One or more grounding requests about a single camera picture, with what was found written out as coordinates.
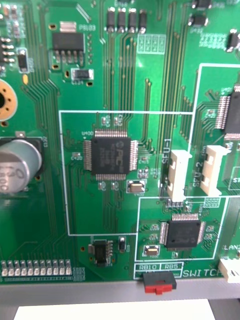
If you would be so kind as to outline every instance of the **white header connector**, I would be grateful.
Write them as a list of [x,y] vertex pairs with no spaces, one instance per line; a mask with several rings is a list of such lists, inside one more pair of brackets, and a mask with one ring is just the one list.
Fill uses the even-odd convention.
[[168,170],[167,193],[172,202],[183,202],[186,199],[184,188],[189,158],[192,158],[192,155],[186,150],[172,150],[170,158],[172,163]]
[[220,259],[218,269],[229,284],[240,284],[240,259]]
[[222,194],[217,189],[219,172],[223,156],[230,152],[221,145],[207,145],[206,147],[207,159],[203,164],[203,181],[201,181],[200,187],[209,197],[218,197]]

